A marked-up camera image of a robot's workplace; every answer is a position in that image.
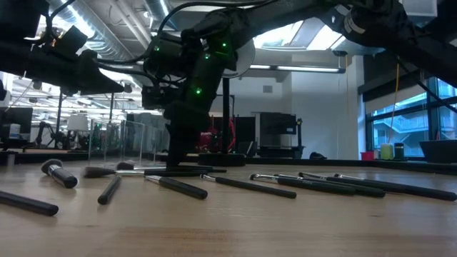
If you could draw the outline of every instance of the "ceiling light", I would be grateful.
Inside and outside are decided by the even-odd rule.
[[[95,101],[111,101],[111,99],[106,99],[106,98],[92,98],[92,100],[95,100]],[[115,98],[114,99],[115,101],[130,101],[130,99],[117,99]]]
[[[284,37],[282,46],[292,43],[292,40],[295,38],[295,35],[297,35],[298,30],[301,28],[301,25],[303,25],[303,21],[296,22],[292,25],[292,28],[287,34],[287,36]]]
[[[314,37],[313,41],[306,48],[307,50],[327,50],[335,46],[336,41],[340,39],[341,34],[331,30],[325,25]]]
[[[269,65],[251,65],[250,69],[270,69]]]
[[[254,45],[256,48],[262,48],[263,45],[283,46],[283,44],[290,43],[296,35],[298,29],[300,29],[302,23],[302,21],[298,21],[295,24],[289,24],[281,28],[270,30],[262,35],[258,35],[254,39]]]
[[[125,110],[128,114],[152,114],[152,115],[162,115],[160,111],[157,110]]]
[[[278,66],[279,71],[308,71],[308,72],[329,72],[336,73],[339,69],[335,68],[319,68],[319,67],[300,67],[300,66]]]
[[[166,8],[164,0],[160,0],[160,5],[162,5],[162,10],[164,11],[165,16],[169,15],[169,10]]]

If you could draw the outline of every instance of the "white wall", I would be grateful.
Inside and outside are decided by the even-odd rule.
[[[235,115],[267,111],[302,118],[302,158],[316,151],[329,159],[360,159],[366,147],[365,110],[357,92],[362,84],[363,57],[356,56],[347,74],[291,72],[283,83],[275,78],[231,79],[230,90],[236,96]],[[273,86],[273,93],[263,93],[264,85]],[[211,112],[222,113],[221,97]],[[283,136],[281,144],[296,146],[298,137]]]
[[[363,59],[353,58],[347,74],[292,73],[291,111],[303,119],[302,158],[316,151],[329,159],[359,159],[365,151]]]
[[[263,86],[273,86],[273,93],[265,94]],[[283,112],[282,88],[283,84],[276,82],[275,78],[231,79],[230,94],[235,96],[235,115],[253,116],[253,112],[260,111]],[[222,83],[218,94],[222,94]],[[214,100],[211,113],[222,114],[222,97]]]

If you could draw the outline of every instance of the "glass wall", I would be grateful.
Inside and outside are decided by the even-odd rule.
[[[457,108],[457,88],[432,78],[427,87]],[[367,120],[367,150],[381,149],[383,143],[404,143],[406,157],[423,157],[419,142],[457,139],[457,113],[427,96],[412,96],[371,113]]]

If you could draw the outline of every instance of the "computer screen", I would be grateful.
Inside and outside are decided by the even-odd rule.
[[[31,118],[32,113],[34,112],[33,108],[10,108],[1,107],[0,108],[0,124],[2,127],[1,137],[5,136],[3,127],[6,127],[11,124],[21,125],[21,139],[30,139],[30,130],[31,130]]]
[[[261,130],[268,135],[295,135],[296,116],[280,113],[261,113]]]

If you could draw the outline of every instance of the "desk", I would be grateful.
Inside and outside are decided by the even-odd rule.
[[[78,174],[86,162],[66,162]],[[379,168],[261,166],[251,173],[365,176],[457,191],[457,178]],[[0,256],[455,256],[457,203],[388,194],[384,199],[296,191],[297,199],[180,178],[206,189],[196,200],[142,178],[124,178],[112,202],[97,204],[110,178],[65,189],[37,165],[0,173],[1,190],[59,206],[54,217],[0,206]]]

